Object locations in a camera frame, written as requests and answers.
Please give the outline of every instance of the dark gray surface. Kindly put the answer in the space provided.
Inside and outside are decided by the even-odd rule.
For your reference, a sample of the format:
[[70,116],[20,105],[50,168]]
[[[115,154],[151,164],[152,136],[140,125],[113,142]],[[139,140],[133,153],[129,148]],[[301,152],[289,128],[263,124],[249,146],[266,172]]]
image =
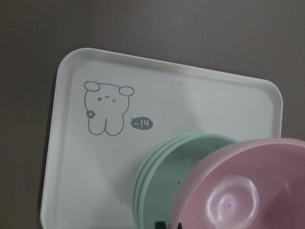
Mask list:
[[305,1],[0,1],[0,228],[39,229],[58,65],[93,47],[267,79],[305,140]]

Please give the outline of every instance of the cartoon bear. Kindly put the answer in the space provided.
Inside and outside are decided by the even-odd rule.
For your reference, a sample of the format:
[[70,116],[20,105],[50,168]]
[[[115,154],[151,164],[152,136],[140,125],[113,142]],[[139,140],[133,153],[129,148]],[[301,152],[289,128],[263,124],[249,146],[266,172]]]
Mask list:
[[84,84],[88,129],[93,135],[106,132],[116,136],[124,128],[124,114],[129,107],[132,87],[86,81]]

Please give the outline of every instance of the bowl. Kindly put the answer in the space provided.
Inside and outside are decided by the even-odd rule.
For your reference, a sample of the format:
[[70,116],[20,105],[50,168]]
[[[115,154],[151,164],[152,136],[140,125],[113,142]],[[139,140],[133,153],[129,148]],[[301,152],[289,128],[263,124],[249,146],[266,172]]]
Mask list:
[[303,229],[305,142],[279,138],[223,147],[189,173],[169,229]]

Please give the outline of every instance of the green plate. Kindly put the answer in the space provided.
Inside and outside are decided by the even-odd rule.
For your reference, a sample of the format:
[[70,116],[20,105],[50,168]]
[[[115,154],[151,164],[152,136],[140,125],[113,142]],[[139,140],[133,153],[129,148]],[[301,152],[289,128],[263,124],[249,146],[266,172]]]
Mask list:
[[138,200],[141,192],[141,187],[144,182],[145,176],[147,171],[149,170],[150,166],[153,164],[153,162],[158,158],[160,153],[162,153],[164,150],[166,150],[168,147],[170,147],[172,144],[179,142],[186,137],[190,135],[194,135],[196,133],[186,133],[182,135],[175,136],[169,140],[164,141],[160,145],[158,145],[144,160],[144,162],[141,164],[140,168],[138,169],[135,182],[133,185],[133,191],[132,191],[132,214],[133,219],[138,226]]
[[138,228],[151,229],[156,221],[168,223],[174,197],[187,174],[204,157],[235,142],[221,135],[197,134],[164,150],[151,165],[141,187]]

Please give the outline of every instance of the tray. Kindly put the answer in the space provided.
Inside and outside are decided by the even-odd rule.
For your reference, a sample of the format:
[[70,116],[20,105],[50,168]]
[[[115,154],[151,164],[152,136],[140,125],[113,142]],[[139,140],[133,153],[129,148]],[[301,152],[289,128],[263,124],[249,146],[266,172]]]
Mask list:
[[75,50],[57,73],[43,228],[134,229],[133,181],[158,144],[186,132],[280,137],[282,110],[266,80]]

